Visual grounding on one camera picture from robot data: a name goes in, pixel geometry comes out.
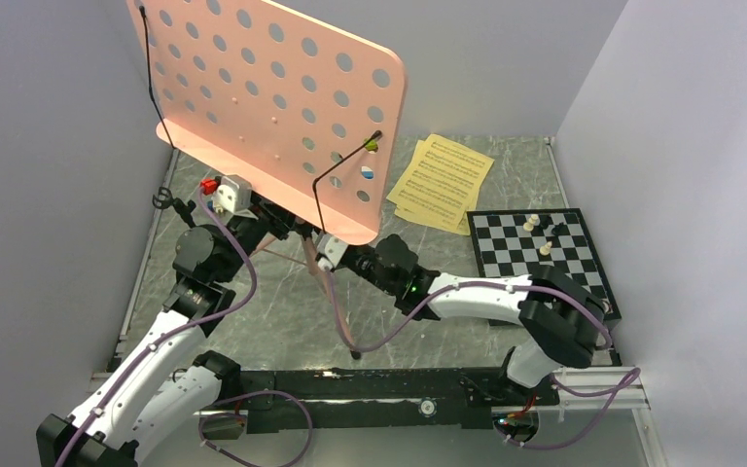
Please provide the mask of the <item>pink music stand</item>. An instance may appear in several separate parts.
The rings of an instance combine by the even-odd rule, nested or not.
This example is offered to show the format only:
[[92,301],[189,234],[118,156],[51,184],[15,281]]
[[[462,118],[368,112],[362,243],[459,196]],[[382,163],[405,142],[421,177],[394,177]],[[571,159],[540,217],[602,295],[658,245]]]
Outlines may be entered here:
[[[374,246],[407,86],[396,54],[271,1],[128,8],[162,141],[293,213],[290,234],[325,279],[333,272],[316,264],[321,234]],[[375,154],[365,150],[371,139]],[[210,223],[200,182],[193,201],[196,223]]]

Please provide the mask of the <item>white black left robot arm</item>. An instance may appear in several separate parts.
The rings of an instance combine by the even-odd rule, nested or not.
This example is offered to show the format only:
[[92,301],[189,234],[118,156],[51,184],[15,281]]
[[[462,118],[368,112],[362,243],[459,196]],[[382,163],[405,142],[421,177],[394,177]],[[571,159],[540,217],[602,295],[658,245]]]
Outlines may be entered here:
[[180,378],[166,380],[222,319],[246,305],[226,288],[269,234],[284,239],[296,217],[255,199],[246,216],[190,223],[176,242],[176,281],[147,334],[84,403],[66,417],[49,415],[36,440],[44,466],[138,466],[196,411],[225,409],[243,391],[240,367],[207,351]]

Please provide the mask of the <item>black microphone stand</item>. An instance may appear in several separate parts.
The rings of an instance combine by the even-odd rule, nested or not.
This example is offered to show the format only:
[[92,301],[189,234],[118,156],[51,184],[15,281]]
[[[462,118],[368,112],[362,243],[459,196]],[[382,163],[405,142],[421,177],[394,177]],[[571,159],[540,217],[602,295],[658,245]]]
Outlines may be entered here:
[[155,209],[159,211],[172,209],[188,228],[192,229],[196,227],[193,213],[196,210],[197,204],[192,199],[184,201],[181,198],[175,197],[169,188],[161,186],[152,195],[151,202]]

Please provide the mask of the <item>yellow sheet music page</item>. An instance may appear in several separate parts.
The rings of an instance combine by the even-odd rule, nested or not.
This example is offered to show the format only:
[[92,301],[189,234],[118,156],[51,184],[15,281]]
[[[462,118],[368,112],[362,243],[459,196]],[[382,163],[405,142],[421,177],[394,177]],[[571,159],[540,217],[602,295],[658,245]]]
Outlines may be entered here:
[[469,235],[470,234],[470,228],[469,223],[467,219],[467,214],[464,213],[460,218],[456,226],[453,226],[452,224],[448,225],[445,224],[443,221],[439,219],[438,216],[424,216],[420,215],[418,213],[410,212],[407,209],[404,209],[400,206],[397,206],[394,214],[411,223],[414,223],[416,225],[429,227],[437,230],[441,230],[444,232],[452,233],[452,234],[459,234],[459,235]]
[[494,159],[463,144],[431,134],[419,141],[408,167],[386,199],[413,213],[438,216],[456,226],[476,209],[480,188]]

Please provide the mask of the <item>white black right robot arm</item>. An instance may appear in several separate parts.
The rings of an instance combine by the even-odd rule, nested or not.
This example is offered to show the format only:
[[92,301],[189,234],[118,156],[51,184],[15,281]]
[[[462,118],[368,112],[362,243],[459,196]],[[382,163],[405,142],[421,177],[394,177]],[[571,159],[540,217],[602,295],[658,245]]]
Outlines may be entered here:
[[407,322],[477,318],[523,328],[527,340],[509,351],[497,379],[510,404],[523,403],[562,367],[589,367],[595,351],[613,343],[603,301],[554,267],[499,278],[454,275],[422,267],[396,234],[375,246],[333,237],[320,255],[326,272],[349,269],[394,298]]

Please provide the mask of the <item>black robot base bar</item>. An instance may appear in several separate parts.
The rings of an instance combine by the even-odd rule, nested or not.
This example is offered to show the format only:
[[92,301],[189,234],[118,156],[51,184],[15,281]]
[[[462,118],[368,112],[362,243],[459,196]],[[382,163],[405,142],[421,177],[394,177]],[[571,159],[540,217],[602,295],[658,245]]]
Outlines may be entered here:
[[250,434],[308,426],[490,429],[495,415],[559,403],[547,381],[518,389],[497,368],[244,371],[240,381],[246,401],[227,393],[213,407],[245,413]]

